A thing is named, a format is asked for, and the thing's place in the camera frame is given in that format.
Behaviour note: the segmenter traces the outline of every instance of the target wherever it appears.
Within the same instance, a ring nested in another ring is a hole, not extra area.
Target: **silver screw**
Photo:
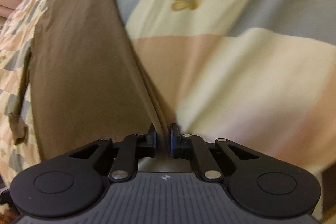
[[[117,170],[111,173],[111,177],[114,179],[124,179],[128,176],[128,173],[123,170]]]
[[[204,173],[204,176],[207,179],[219,179],[221,177],[221,173],[216,170],[209,170]]]

